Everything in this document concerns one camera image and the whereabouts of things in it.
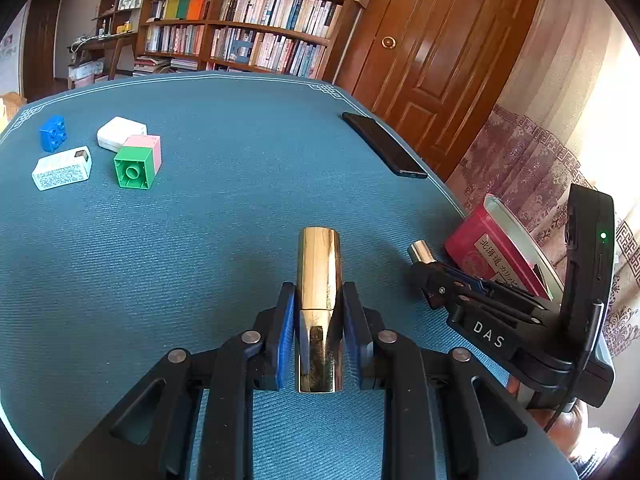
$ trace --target smartphone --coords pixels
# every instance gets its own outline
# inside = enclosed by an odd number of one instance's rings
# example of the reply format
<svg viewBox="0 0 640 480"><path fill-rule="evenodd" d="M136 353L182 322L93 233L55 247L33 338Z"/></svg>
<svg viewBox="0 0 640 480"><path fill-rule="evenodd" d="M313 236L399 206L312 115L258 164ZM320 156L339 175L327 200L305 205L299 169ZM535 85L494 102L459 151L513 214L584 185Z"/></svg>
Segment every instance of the smartphone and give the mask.
<svg viewBox="0 0 640 480"><path fill-rule="evenodd" d="M356 130L396 175L413 178L427 178L429 176L407 150L375 120L348 112L343 113L342 118L351 128Z"/></svg>

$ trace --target wooden bookshelf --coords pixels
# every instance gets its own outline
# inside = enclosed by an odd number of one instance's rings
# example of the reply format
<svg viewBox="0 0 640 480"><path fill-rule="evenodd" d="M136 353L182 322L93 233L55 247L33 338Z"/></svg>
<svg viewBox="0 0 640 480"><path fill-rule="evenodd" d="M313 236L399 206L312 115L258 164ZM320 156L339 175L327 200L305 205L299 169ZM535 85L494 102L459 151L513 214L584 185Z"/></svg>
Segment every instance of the wooden bookshelf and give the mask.
<svg viewBox="0 0 640 480"><path fill-rule="evenodd" d="M95 21L95 35L103 23L108 23L109 27L105 34L115 34L116 29L125 22L131 21L131 12L137 9L118 9L120 0L100 0L98 4L98 16L92 19Z"/></svg>
<svg viewBox="0 0 640 480"><path fill-rule="evenodd" d="M243 22L228 22L219 19L220 10L223 0L206 0L209 3L209 10L207 15L202 20L159 20L155 22L146 22L151 16L152 4L157 0L143 0L142 9L140 11L140 22L138 24L138 38L136 41L136 56L159 56L159 57L188 57L189 59L198 59L198 69L204 70L207 63L216 63L230 68L239 70L247 70L249 72L259 73L277 73L274 70L270 70L261 66L248 65L245 63L237 63L229 60L218 59L211 57L211 45L213 42L213 35L217 28L225 27L237 27L256 30L259 32L279 34L288 38L296 40L306 41L307 43L324 45L326 47L324 57L322 58L322 64L319 67L316 79L332 82L334 76L340 65L342 53L347 47L347 42L351 31L355 24L360 5L354 0L327 0L336 4L342 5L342 10L335 23L334 30L330 38L321 38L319 36L313 36L311 34L305 34L303 32L296 32L286 28L270 27L268 25L258 25L256 23L243 23ZM151 26L165 26L165 25L204 25L204 35L202 37L202 43L200 45L200 53L197 56L190 56L185 54L171 54L167 52L146 52L146 32L148 27Z"/></svg>

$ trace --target metal cylinder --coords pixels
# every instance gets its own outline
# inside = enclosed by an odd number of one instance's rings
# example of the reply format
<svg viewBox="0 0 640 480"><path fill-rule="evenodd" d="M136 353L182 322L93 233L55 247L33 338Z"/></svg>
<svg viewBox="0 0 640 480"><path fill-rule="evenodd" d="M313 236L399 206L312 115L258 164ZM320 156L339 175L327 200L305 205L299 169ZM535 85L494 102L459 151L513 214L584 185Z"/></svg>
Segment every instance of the metal cylinder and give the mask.
<svg viewBox="0 0 640 480"><path fill-rule="evenodd" d="M307 227L300 233L296 386L301 393L331 393L342 388L340 236L326 227Z"/></svg>
<svg viewBox="0 0 640 480"><path fill-rule="evenodd" d="M409 253L409 257L413 263L422 262L424 264L430 264L436 261L429 250L427 242L424 240L418 240L412 243L406 251Z"/></svg>

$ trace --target wooden door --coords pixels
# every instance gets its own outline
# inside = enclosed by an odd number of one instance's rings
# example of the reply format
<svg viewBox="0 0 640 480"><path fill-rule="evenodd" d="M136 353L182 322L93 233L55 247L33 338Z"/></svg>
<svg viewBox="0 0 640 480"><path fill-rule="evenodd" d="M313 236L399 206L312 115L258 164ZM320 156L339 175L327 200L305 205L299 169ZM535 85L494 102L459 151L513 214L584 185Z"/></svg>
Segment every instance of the wooden door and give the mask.
<svg viewBox="0 0 640 480"><path fill-rule="evenodd" d="M60 91L53 75L59 8L60 0L31 0L29 6L22 50L22 88L30 103Z"/></svg>
<svg viewBox="0 0 640 480"><path fill-rule="evenodd" d="M372 0L338 85L446 180L507 81L538 0Z"/></svg>

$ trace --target patterned curtain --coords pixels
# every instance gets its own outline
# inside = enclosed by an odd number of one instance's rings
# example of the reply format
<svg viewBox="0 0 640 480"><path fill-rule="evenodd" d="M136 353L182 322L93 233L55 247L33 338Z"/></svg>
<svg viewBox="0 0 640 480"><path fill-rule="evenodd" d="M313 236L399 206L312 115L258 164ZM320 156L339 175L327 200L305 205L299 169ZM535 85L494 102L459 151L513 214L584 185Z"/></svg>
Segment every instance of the patterned curtain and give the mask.
<svg viewBox="0 0 640 480"><path fill-rule="evenodd" d="M572 182L610 194L616 263L605 338L640 336L640 56L604 0L540 0L510 78L447 181L471 211L501 198L564 277Z"/></svg>

